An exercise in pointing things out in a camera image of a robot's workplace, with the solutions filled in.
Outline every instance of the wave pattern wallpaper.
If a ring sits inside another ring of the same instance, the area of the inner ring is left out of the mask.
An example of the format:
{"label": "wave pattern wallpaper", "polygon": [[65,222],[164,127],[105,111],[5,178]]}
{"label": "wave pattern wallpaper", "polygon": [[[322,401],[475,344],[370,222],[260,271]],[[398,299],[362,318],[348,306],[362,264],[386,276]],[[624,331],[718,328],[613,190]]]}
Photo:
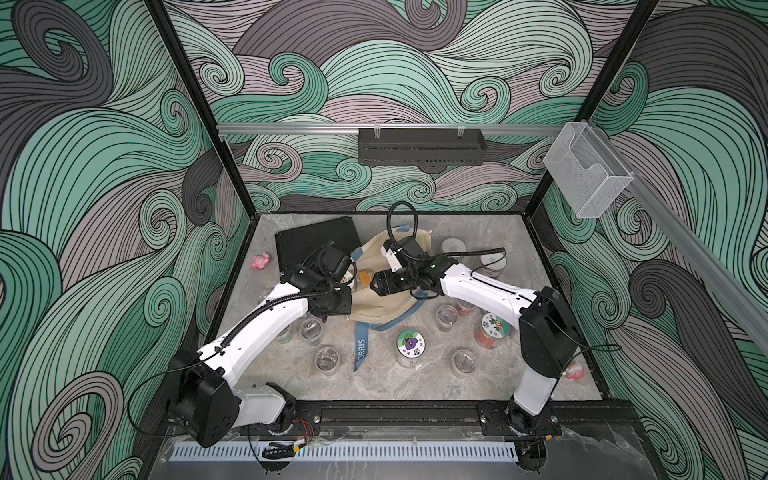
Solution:
{"label": "wave pattern wallpaper", "polygon": [[136,478],[248,218],[142,0],[0,3],[0,63],[2,477]]}
{"label": "wave pattern wallpaper", "polygon": [[[652,18],[593,120],[768,310],[768,4],[711,3]],[[670,477],[765,479],[768,360],[740,319],[634,198],[596,220],[556,187],[544,206],[555,272],[589,343],[623,346],[595,356]]]}
{"label": "wave pattern wallpaper", "polygon": [[[634,3],[166,0],[219,122],[381,124],[572,121]],[[228,137],[258,210],[520,211],[553,139],[487,140],[419,170],[360,166],[353,136]]]}

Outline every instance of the plastic jar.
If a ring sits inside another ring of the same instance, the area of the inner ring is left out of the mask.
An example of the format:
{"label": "plastic jar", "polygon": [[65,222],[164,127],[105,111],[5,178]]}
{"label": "plastic jar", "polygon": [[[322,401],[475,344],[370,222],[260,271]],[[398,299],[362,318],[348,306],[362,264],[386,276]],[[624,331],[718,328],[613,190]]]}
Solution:
{"label": "plastic jar", "polygon": [[[462,242],[458,238],[446,238],[445,240],[443,240],[441,248],[443,253],[467,251],[467,246],[464,244],[464,242]],[[452,258],[456,259],[459,263],[461,263],[464,260],[464,257],[452,257]]]}
{"label": "plastic jar", "polygon": [[[352,272],[353,271],[350,268],[344,275],[342,281],[349,282],[353,278]],[[358,270],[357,274],[354,276],[354,280],[349,284],[349,288],[352,289],[353,292],[356,292],[357,290],[362,290],[368,287],[371,284],[371,280],[373,280],[374,273],[376,272],[370,268]]]}
{"label": "plastic jar", "polygon": [[277,334],[275,340],[280,343],[288,343],[293,338],[293,324],[289,323],[280,333]]}
{"label": "plastic jar", "polygon": [[310,316],[299,324],[299,337],[309,345],[319,345],[323,340],[323,322],[316,316]]}
{"label": "plastic jar", "polygon": [[458,312],[450,305],[442,305],[435,315],[437,328],[441,332],[448,332],[458,321]]}
{"label": "plastic jar", "polygon": [[421,333],[415,330],[403,330],[395,341],[397,363],[412,369],[421,362],[426,344]]}
{"label": "plastic jar", "polygon": [[486,313],[475,327],[475,340],[483,348],[494,349],[509,336],[510,329],[509,323],[493,313]]}
{"label": "plastic jar", "polygon": [[504,258],[503,253],[490,253],[489,255],[480,256],[480,265],[478,273],[496,278],[501,275],[502,270],[507,266],[507,259]]}
{"label": "plastic jar", "polygon": [[451,372],[460,379],[465,379],[477,368],[477,357],[467,349],[458,349],[451,356]]}
{"label": "plastic jar", "polygon": [[477,312],[480,310],[479,306],[476,306],[474,303],[465,302],[464,300],[459,300],[458,298],[453,303],[453,306],[456,308],[456,311],[461,316],[470,316],[474,312]]}
{"label": "plastic jar", "polygon": [[333,375],[339,369],[339,365],[341,365],[341,357],[332,346],[324,346],[315,354],[315,367],[323,375]]}

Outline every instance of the mesh vent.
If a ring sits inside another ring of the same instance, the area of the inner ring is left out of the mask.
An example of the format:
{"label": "mesh vent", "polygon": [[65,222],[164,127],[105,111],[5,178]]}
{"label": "mesh vent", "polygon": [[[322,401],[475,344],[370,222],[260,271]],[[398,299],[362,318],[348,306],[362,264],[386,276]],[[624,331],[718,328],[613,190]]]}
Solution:
{"label": "mesh vent", "polygon": [[482,132],[457,129],[360,129],[358,162],[362,165],[480,165],[487,147]]}
{"label": "mesh vent", "polygon": [[[268,442],[254,442],[259,460]],[[207,449],[196,442],[178,442],[171,462],[254,462],[248,442],[222,442]],[[299,450],[294,462],[516,462],[510,442],[327,442]]]}

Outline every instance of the black metal frame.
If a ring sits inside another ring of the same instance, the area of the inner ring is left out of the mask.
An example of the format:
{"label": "black metal frame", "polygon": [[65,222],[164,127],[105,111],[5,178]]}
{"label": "black metal frame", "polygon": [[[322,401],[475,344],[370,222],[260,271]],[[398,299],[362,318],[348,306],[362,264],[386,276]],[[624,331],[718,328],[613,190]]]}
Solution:
{"label": "black metal frame", "polygon": [[243,202],[243,207],[248,213],[248,217],[255,218],[256,208],[253,206],[253,202],[250,200],[248,190],[245,188],[243,178],[237,173],[237,164],[227,145],[219,137],[219,131],[216,128],[216,117],[214,117],[213,111],[210,109],[203,89],[200,87],[200,83],[195,77],[192,70],[192,64],[187,57],[187,53],[184,51],[184,47],[181,45],[173,23],[170,21],[168,11],[165,9],[165,4],[162,0],[144,0],[147,5],[147,10],[154,21],[157,31],[160,32],[160,37],[163,39],[165,48],[168,50],[170,59],[173,60],[176,69],[179,72],[181,81],[184,83],[184,87],[187,89],[187,93],[190,95],[192,105],[197,110],[197,114],[200,115],[200,119],[203,122],[208,136],[214,145],[216,153],[219,155],[221,163],[224,165],[224,169],[227,170],[227,174],[230,176],[232,185],[234,185],[237,196],[240,201]]}
{"label": "black metal frame", "polygon": [[[634,46],[637,37],[640,35],[643,27],[650,18],[651,13],[654,10],[658,0],[640,0],[635,7],[627,25],[621,32],[616,44],[614,45],[605,66],[598,75],[598,79],[592,86],[590,92],[584,100],[580,111],[575,117],[575,121],[585,120],[591,117],[591,115],[597,109],[601,99],[611,86],[615,76],[621,70],[624,65],[626,57],[629,55],[632,47]],[[214,316],[214,320],[211,324],[209,332],[207,334],[206,341],[211,341],[215,337],[215,332],[218,330],[221,318],[223,316],[224,308],[228,304],[228,300],[232,293],[233,286],[237,280],[237,276],[242,267],[243,261],[247,254],[250,242],[253,238],[253,234],[256,230],[259,214],[256,211],[253,203],[250,200],[250,195],[247,192],[245,183],[237,172],[237,163],[235,162],[230,149],[223,140],[220,138],[217,127],[216,119],[210,106],[205,100],[200,84],[192,70],[191,63],[182,47],[181,41],[171,23],[170,16],[164,6],[162,0],[145,0],[147,9],[149,10],[157,30],[160,32],[163,42],[173,60],[176,68],[179,72],[182,82],[187,89],[190,99],[197,113],[200,115],[200,119],[206,129],[206,132],[210,136],[213,146],[222,161],[227,174],[230,176],[235,191],[237,192],[240,201],[243,203],[243,207],[248,213],[250,223],[243,243],[240,246],[235,265],[230,272],[230,276],[227,279],[227,285],[223,292],[219,306]],[[525,227],[533,241],[534,246],[541,258],[542,263],[545,266],[545,270],[551,281],[553,287],[560,289],[558,279],[554,274],[554,270],[549,263],[546,256],[546,252],[541,245],[541,241],[538,239],[538,235],[535,232],[531,219],[541,205],[544,195],[547,193],[548,188],[551,186],[552,177],[548,172],[545,172],[543,178],[539,182],[536,191],[529,200],[524,211],[520,210],[508,210],[506,212],[465,212],[465,211],[452,211],[452,212],[418,212],[420,215],[430,214],[451,214],[451,215],[499,215],[499,214],[512,214],[522,215]],[[271,212],[274,214],[291,213],[291,214],[372,214],[372,215],[385,215],[386,212],[342,212],[339,210],[334,211],[291,211]],[[609,392],[607,385],[600,373],[597,363],[594,361],[594,357],[591,352],[585,352],[584,357],[587,360],[589,368],[594,377],[595,383],[600,390],[601,394],[608,396]],[[637,414],[634,408],[629,402],[622,402],[617,400],[601,400],[596,402],[580,401],[580,402],[552,402],[552,408],[555,411],[555,415],[559,418],[560,424],[565,426],[570,425],[593,425],[597,423],[605,423],[607,420],[626,422],[628,424],[636,425],[638,428],[637,434],[639,436],[645,435],[642,425],[637,418]],[[342,432],[344,429],[349,430],[354,426],[418,426],[418,425],[448,425],[448,426],[474,426],[484,431],[488,431],[488,416],[483,413],[484,409],[496,409],[497,412],[503,411],[506,408],[506,402],[464,402],[464,401],[440,401],[440,402],[420,402],[420,401],[393,401],[393,402],[353,402],[353,401],[333,401],[333,402],[308,402],[303,400],[297,400],[296,402],[296,414],[311,422],[315,415],[320,418],[319,424],[315,424],[319,429],[333,430],[334,433]],[[517,437],[510,435],[503,435],[509,440],[524,440],[525,437]],[[645,435],[645,441],[643,441],[644,450],[646,456],[649,458],[654,470],[659,478],[666,478],[667,474],[656,456],[656,453]]]}
{"label": "black metal frame", "polygon": [[[541,439],[540,435],[512,434],[505,420],[506,408],[507,402],[497,400],[384,400],[378,402],[297,400],[295,417],[309,422],[315,435],[325,440],[366,438],[375,429],[433,427],[456,427],[470,432],[481,432],[486,436],[503,438],[505,442],[516,442],[517,445]],[[552,435],[561,433],[561,429],[565,427],[598,441],[614,442],[616,438],[612,426],[632,427],[657,478],[667,478],[667,471],[664,470],[631,402],[625,400],[553,401],[548,404],[548,408],[550,409],[548,415],[551,415],[550,418],[554,420],[551,422]],[[274,435],[263,425],[242,427],[239,433],[264,437],[270,441],[294,440],[303,434],[298,425],[298,423],[294,424],[285,435]]]}

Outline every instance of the gray marble floor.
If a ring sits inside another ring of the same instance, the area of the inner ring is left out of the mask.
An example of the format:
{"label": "gray marble floor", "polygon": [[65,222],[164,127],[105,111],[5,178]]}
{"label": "gray marble floor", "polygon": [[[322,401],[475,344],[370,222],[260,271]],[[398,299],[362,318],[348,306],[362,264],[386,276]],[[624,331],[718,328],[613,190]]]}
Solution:
{"label": "gray marble floor", "polygon": [[[231,328],[257,305],[279,281],[274,234],[287,228],[317,223],[339,215],[279,214],[263,215],[243,263],[220,332]],[[360,240],[365,243],[383,231],[384,215],[353,216]],[[409,216],[395,216],[394,225],[412,222]],[[501,281],[538,289],[548,285],[541,260],[519,216],[513,215],[421,215],[419,228],[432,231],[432,245],[448,237],[463,240],[470,250],[505,247],[508,264]],[[264,252],[273,257],[265,270],[252,270],[250,259]],[[477,260],[469,259],[470,267]],[[368,356],[353,372],[355,322],[344,317],[330,317],[323,326],[320,346],[308,346],[298,336],[288,343],[272,342],[248,367],[240,380],[242,386],[256,382],[276,382],[299,399],[332,400],[469,400],[508,399],[515,391],[525,367],[520,356],[518,335],[513,332],[505,345],[493,350],[480,347],[473,336],[481,313],[461,317],[449,333],[435,324],[435,312],[452,299],[441,297],[425,302],[407,320],[383,331],[369,331]],[[395,358],[395,340],[404,329],[417,329],[425,337],[426,349],[417,367],[407,369]],[[342,364],[333,376],[321,374],[314,366],[316,351],[325,345],[335,347]],[[466,379],[456,378],[450,370],[451,354],[468,348],[478,359],[477,370]],[[586,363],[579,357],[586,368]],[[590,373],[581,380],[563,378],[554,391],[558,400],[596,400],[600,393]]]}

